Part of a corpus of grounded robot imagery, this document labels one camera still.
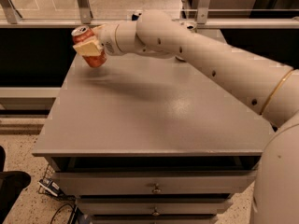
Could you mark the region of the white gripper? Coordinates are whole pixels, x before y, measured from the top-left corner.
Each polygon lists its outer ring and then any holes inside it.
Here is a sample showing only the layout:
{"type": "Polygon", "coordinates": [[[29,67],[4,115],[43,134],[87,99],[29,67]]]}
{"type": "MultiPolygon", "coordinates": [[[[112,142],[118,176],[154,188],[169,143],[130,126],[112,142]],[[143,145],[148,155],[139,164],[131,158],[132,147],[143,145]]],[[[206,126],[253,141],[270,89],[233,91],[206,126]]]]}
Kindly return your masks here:
{"type": "Polygon", "coordinates": [[[77,43],[73,46],[77,54],[81,56],[99,56],[103,50],[106,54],[116,56],[121,54],[121,50],[117,45],[116,31],[118,24],[102,24],[92,28],[93,33],[98,36],[92,36],[86,40],[77,43]]]}

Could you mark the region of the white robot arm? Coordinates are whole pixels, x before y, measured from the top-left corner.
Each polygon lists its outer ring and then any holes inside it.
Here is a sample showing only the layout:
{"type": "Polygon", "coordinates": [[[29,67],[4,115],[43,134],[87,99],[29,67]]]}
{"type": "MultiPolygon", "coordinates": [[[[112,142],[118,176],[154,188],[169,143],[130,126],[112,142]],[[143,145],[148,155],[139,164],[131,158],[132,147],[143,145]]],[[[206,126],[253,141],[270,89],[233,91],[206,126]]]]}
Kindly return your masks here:
{"type": "Polygon", "coordinates": [[[177,55],[278,128],[266,145],[256,176],[249,224],[299,221],[299,72],[292,67],[192,33],[159,10],[135,21],[93,29],[81,26],[74,49],[82,57],[135,53],[177,55]]]}

